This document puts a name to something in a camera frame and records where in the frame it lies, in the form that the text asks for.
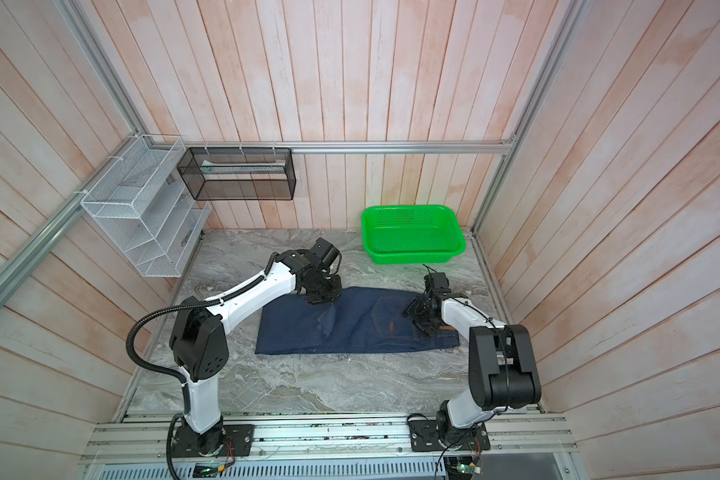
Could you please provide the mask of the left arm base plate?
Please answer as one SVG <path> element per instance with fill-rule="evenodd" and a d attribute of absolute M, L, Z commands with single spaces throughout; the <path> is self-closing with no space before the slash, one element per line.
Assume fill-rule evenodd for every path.
<path fill-rule="evenodd" d="M 167 441 L 166 452 L 171 458 L 235 457 L 250 455 L 255 426 L 253 424 L 217 423 L 207 432 L 198 434 L 183 421 L 174 427 Z"/>

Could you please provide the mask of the dark blue denim trousers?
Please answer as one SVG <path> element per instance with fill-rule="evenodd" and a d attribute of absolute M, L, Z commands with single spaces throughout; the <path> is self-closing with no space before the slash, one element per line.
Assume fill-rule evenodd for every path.
<path fill-rule="evenodd" d="M 405 310 L 419 293 L 349 287 L 328 303 L 310 304 L 289 294 L 262 309 L 255 353 L 382 354 L 455 348 L 460 336 L 452 328 L 428 336 Z"/>

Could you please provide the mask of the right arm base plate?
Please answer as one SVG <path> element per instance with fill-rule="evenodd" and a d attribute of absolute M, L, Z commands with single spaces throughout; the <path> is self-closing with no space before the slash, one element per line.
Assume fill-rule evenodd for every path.
<path fill-rule="evenodd" d="M 483 423 L 467 429 L 455 429 L 437 420 L 413 416 L 406 420 L 410 445 L 414 452 L 465 451 L 484 452 L 491 449 Z"/>

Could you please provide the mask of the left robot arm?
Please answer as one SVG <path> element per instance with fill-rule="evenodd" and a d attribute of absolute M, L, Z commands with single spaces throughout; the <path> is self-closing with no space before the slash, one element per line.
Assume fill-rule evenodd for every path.
<path fill-rule="evenodd" d="M 217 453 L 224 443 L 219 406 L 219 375 L 230 357 L 227 336 L 246 318 L 271 301 L 304 292 L 310 304 L 337 300 L 341 278 L 332 267 L 340 253 L 323 257 L 307 250 L 274 253 L 267 266 L 240 285 L 206 300 L 194 297 L 181 304 L 169 347 L 181 381 L 184 413 L 180 428 L 203 456 Z"/>

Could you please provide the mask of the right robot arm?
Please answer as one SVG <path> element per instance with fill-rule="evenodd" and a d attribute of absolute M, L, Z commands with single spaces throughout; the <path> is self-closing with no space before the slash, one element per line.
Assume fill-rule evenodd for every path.
<path fill-rule="evenodd" d="M 448 326 L 468 341 L 468 386 L 443 402 L 436 415 L 435 431 L 443 447 L 456 447 L 495 416 L 541 399 L 541 381 L 525 327 L 499 321 L 470 300 L 451 294 L 424 295 L 405 314 L 429 336 Z"/>

